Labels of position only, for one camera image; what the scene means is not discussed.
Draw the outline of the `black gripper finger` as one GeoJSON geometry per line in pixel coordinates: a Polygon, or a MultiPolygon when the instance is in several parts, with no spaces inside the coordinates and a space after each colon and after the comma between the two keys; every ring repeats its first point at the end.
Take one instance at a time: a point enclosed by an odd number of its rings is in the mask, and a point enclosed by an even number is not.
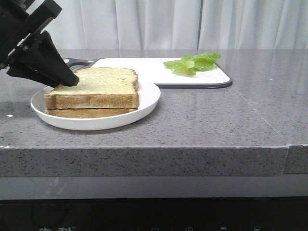
{"type": "Polygon", "coordinates": [[[50,87],[62,84],[55,69],[49,66],[41,66],[35,69],[26,64],[10,65],[7,74],[12,77],[26,78],[50,87]]]}
{"type": "Polygon", "coordinates": [[[18,64],[26,64],[35,69],[41,66],[53,67],[62,85],[71,87],[78,84],[79,78],[65,64],[47,31],[27,37],[22,50],[18,64]]]}

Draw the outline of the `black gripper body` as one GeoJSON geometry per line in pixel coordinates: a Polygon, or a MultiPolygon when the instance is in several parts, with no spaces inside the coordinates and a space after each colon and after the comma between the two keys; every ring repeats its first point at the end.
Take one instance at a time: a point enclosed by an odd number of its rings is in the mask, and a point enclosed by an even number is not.
{"type": "Polygon", "coordinates": [[[36,48],[49,33],[44,28],[62,8],[53,0],[45,0],[31,14],[26,10],[32,0],[2,0],[0,2],[0,67],[11,66],[28,49],[36,48]]]}

